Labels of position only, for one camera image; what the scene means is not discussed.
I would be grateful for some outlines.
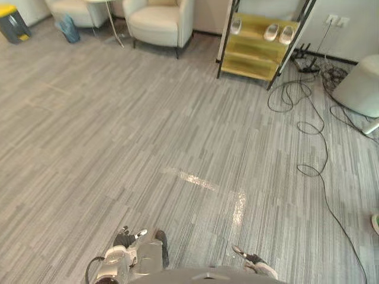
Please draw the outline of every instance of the black cable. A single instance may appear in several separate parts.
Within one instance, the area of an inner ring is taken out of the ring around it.
[[[345,228],[343,227],[342,223],[338,219],[338,217],[332,211],[332,209],[331,209],[331,207],[329,205],[329,201],[327,200],[325,180],[324,180],[324,178],[322,176],[322,173],[324,172],[325,167],[327,165],[327,162],[329,160],[329,151],[328,151],[326,139],[325,139],[325,136],[322,133],[322,131],[324,130],[324,127],[325,127],[325,121],[321,117],[320,113],[317,111],[317,109],[316,109],[315,105],[313,104],[313,102],[311,101],[310,97],[312,95],[312,90],[306,84],[306,83],[314,81],[314,79],[315,79],[315,76],[313,76],[312,78],[303,79],[302,75],[300,75],[300,78],[298,80],[292,80],[292,81],[280,84],[279,86],[277,86],[276,88],[274,88],[269,93],[269,97],[268,97],[268,100],[267,100],[267,106],[268,106],[269,109],[271,109],[274,112],[284,113],[284,112],[291,111],[294,108],[294,106],[296,106],[301,100],[306,99],[306,100],[308,100],[308,102],[310,103],[310,105],[312,106],[312,108],[314,109],[314,111],[316,112],[317,116],[321,120],[322,126],[320,128],[317,128],[312,123],[309,123],[309,122],[306,122],[306,121],[299,121],[296,124],[296,127],[303,134],[307,134],[307,135],[319,135],[321,137],[321,139],[323,141],[323,144],[324,144],[324,151],[325,151],[325,161],[322,164],[322,167],[320,168],[320,170],[317,170],[312,165],[304,163],[304,164],[298,164],[296,166],[296,168],[297,168],[297,170],[299,172],[301,172],[305,176],[308,176],[308,177],[311,177],[311,178],[318,177],[321,180],[322,186],[323,186],[324,199],[325,199],[325,203],[326,203],[327,209],[329,210],[329,213],[332,215],[332,217],[336,220],[336,222],[340,226],[340,228],[341,228],[343,234],[345,235],[345,237],[348,239],[349,244],[350,244],[350,246],[351,246],[351,248],[352,248],[352,250],[354,252],[355,258],[356,258],[356,260],[357,260],[360,268],[362,269],[365,283],[367,284],[366,271],[365,271],[365,269],[364,269],[364,267],[362,265],[362,262],[361,262],[361,259],[358,256],[358,253],[356,252],[356,249],[355,249],[355,247],[353,245],[353,242],[352,242],[350,236],[348,235],[348,233],[346,232]],[[294,85],[299,85],[300,88],[301,88],[301,92],[303,94],[303,96],[301,98],[299,98],[297,101],[294,101],[293,98],[291,97],[291,90],[290,90],[290,88],[292,86],[294,86]],[[278,89],[280,89],[280,88],[281,88],[281,92],[280,92],[280,94],[281,94],[280,95],[281,102],[286,106],[286,109],[284,109],[284,110],[275,109],[271,105],[271,98],[273,97],[273,94],[275,94],[276,93],[275,91],[278,90]]]
[[[332,26],[332,21],[333,21],[333,20],[330,19],[329,26],[328,26],[326,32],[324,33],[324,37],[322,38],[322,40],[321,40],[321,42],[320,42],[320,44],[319,44],[319,48],[317,49],[316,53],[319,52],[319,50],[320,50],[320,48],[321,48],[321,46],[322,46],[322,43],[324,42],[324,39],[326,38],[326,35],[328,34],[328,32],[329,32],[329,30],[330,30],[330,27]]]
[[[334,89],[344,80],[344,78],[348,75],[348,72],[340,67],[333,66],[329,64],[328,67],[326,67],[324,70],[320,72],[321,78],[322,78],[322,85],[324,87],[325,92],[329,95],[329,97],[336,103],[336,105],[333,105],[329,108],[329,112],[339,120],[340,122],[346,124],[347,126],[353,128],[355,131],[359,132],[360,134],[364,135],[366,138],[369,138],[373,142],[379,144],[379,138],[370,137],[362,132],[362,130],[357,127],[354,122],[351,120],[349,115],[346,113],[346,107],[340,104],[338,101],[334,99],[332,96]],[[343,116],[345,117],[345,120],[339,118],[333,110],[335,108],[340,108]],[[365,115],[358,114],[360,116],[363,116],[368,122],[370,120]]]
[[[103,261],[105,258],[103,258],[102,256],[97,256],[97,257],[94,257],[87,265],[87,269],[85,270],[85,284],[89,284],[89,278],[88,278],[88,274],[89,274],[89,268],[92,264],[92,262],[96,261],[96,260],[101,260]]]

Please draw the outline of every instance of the white chair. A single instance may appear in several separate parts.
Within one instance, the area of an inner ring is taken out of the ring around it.
[[[124,0],[129,33],[136,40],[174,47],[176,58],[192,36],[194,0]]]
[[[84,0],[45,0],[56,20],[68,14],[79,28],[100,27],[108,19],[104,3],[88,3]]]

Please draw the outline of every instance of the small round table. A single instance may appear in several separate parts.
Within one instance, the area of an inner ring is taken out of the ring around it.
[[[113,36],[111,38],[109,38],[108,40],[117,40],[118,43],[120,44],[121,47],[124,47],[124,44],[122,43],[122,41],[120,40],[120,36],[116,33],[116,30],[114,28],[114,23],[113,23],[113,19],[112,19],[112,14],[111,14],[111,10],[109,8],[109,2],[111,1],[116,1],[116,0],[84,0],[88,3],[105,3],[105,5],[107,6],[107,12],[108,12],[108,16],[109,16],[109,20],[111,21],[111,25],[112,25],[112,30],[113,30]]]

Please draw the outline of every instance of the shelf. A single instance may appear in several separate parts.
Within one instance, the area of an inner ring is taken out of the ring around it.
[[[258,60],[280,64],[285,55],[285,49],[276,45],[267,45],[261,40],[250,40],[230,36],[225,54],[246,60]]]
[[[250,78],[270,81],[275,75],[278,65],[259,60],[244,60],[244,58],[225,54],[221,70],[228,73]]]
[[[263,16],[256,16],[256,15],[248,15],[243,13],[234,13],[233,18],[241,18],[242,20],[242,28],[238,35],[234,35],[235,37],[244,37],[244,38],[250,38],[255,40],[263,40],[266,43],[269,44],[275,44],[281,45],[285,49],[287,49],[287,45],[282,44],[279,42],[279,35],[282,32],[283,28],[287,25],[293,27],[296,31],[298,27],[297,22],[293,21],[283,21],[278,19],[272,19],[272,18],[266,18]],[[278,24],[279,25],[279,33],[278,36],[274,41],[266,41],[263,38],[263,35],[266,31],[266,28],[271,24]]]

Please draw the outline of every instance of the white wall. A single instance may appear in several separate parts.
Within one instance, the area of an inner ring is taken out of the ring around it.
[[[33,25],[50,15],[44,0],[0,0],[0,3],[15,5],[27,25]]]
[[[124,18],[123,2],[122,1],[112,1],[113,15],[116,17]]]
[[[194,29],[222,34],[229,0],[195,0]]]
[[[268,18],[292,20],[303,0],[241,0],[239,12],[261,15]]]
[[[359,61],[379,53],[378,0],[317,0],[308,26],[299,41],[316,51],[327,29],[329,14],[350,18],[346,28],[332,26],[319,53]]]

